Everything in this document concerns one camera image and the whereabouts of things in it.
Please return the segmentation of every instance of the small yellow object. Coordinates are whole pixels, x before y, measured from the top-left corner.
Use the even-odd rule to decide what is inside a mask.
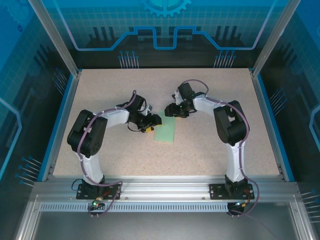
[[[146,130],[145,130],[146,133],[151,133],[152,132],[152,128],[151,127],[148,127]]]

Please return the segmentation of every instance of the glass panel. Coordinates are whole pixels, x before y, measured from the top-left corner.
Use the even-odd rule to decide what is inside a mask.
[[[89,240],[101,236],[130,240],[299,239],[291,209],[285,203],[259,203],[250,216],[255,220],[231,219],[225,212],[122,212],[93,221],[84,212],[41,212],[34,240]]]
[[[243,68],[287,0],[43,2],[79,68]]]
[[[319,1],[301,1],[261,70],[275,121],[302,193],[312,189],[320,192],[319,9]]]
[[[0,0],[0,22],[0,233],[13,239],[70,73],[28,1]]]

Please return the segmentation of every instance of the speckled tabletop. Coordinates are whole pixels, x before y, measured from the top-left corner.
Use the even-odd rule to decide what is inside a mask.
[[[85,69],[76,90],[54,169],[55,177],[81,176],[76,154],[67,144],[79,112],[99,112],[128,101],[133,89],[158,113],[173,102],[171,95],[184,80],[199,79],[210,97],[240,102],[250,125],[244,168],[249,175],[278,175],[266,126],[248,69]],[[204,91],[197,82],[195,92]],[[154,141],[154,132],[131,132],[126,124],[106,130],[99,151],[106,176],[214,176],[227,170],[227,150],[212,117],[197,112],[176,119],[173,143]]]

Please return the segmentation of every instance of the green sponge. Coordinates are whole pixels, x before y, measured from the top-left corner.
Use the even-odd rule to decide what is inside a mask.
[[[165,116],[165,112],[159,112],[162,125],[155,127],[154,140],[159,142],[173,143],[175,138],[176,118]]]

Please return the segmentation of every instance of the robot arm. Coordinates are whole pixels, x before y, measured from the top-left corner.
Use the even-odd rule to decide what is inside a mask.
[[[134,123],[137,126],[135,132],[147,133],[154,130],[154,126],[161,125],[161,118],[157,114],[151,114],[152,107],[146,104],[146,100],[136,95],[132,104],[123,108],[127,102],[117,105],[115,108],[102,113],[91,126],[80,148],[84,171],[83,180],[90,185],[104,183],[104,175],[99,164],[98,151],[100,150],[105,135],[105,130],[118,124]],[[82,110],[78,115],[68,137],[67,143],[77,152],[80,140],[86,127],[97,115],[88,110]]]
[[[181,84],[172,97],[175,103],[171,103],[164,110],[167,117],[187,118],[190,113],[202,111],[215,118],[218,136],[227,147],[228,165],[225,189],[232,197],[239,189],[246,188],[248,181],[241,173],[239,147],[240,142],[246,136],[247,129],[241,116],[229,106],[222,104],[222,101],[207,97],[203,92],[195,93],[187,82]],[[239,102],[232,101],[228,104],[243,114]],[[244,146],[243,142],[241,145],[242,166],[244,166]]]

